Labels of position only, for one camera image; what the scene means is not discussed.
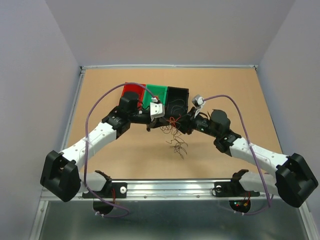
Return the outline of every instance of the white wall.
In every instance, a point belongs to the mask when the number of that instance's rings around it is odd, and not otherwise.
[[[1,0],[0,239],[29,239],[46,154],[59,150],[79,65],[44,0]]]
[[[320,181],[320,1],[296,0],[258,67],[283,151]],[[320,229],[320,187],[308,204]]]
[[[46,0],[81,66],[258,64],[294,0]]]

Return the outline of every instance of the tangled wire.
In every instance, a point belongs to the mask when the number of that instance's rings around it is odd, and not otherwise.
[[[171,134],[173,139],[170,141],[166,141],[168,144],[174,144],[173,146],[170,146],[171,148],[174,148],[174,153],[178,153],[182,159],[184,159],[183,152],[187,154],[186,149],[183,147],[183,145],[186,145],[188,147],[188,144],[180,137],[182,134],[179,131],[179,128],[177,128],[176,124],[177,121],[181,118],[178,117],[175,119],[174,117],[170,117],[170,119],[167,121],[170,123],[170,125],[167,126],[161,126],[160,129],[164,134]]]

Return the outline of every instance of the red tray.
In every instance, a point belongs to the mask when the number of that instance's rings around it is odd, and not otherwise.
[[[138,85],[135,85],[135,84],[124,85],[121,97],[125,94],[125,92],[137,93],[139,95],[140,102],[142,102],[142,100],[144,99],[145,89],[143,87],[138,86]]]

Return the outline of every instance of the black bin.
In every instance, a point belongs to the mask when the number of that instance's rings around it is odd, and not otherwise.
[[[168,86],[165,101],[165,117],[183,116],[188,112],[189,89]]]

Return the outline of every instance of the green block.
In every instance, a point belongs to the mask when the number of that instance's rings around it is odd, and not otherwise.
[[[166,104],[166,97],[167,97],[167,86],[158,86],[158,85],[152,85],[147,84],[146,88],[149,89],[160,101],[163,105]],[[143,95],[143,108],[147,108],[150,106],[151,102],[151,94],[148,91],[144,91]]]

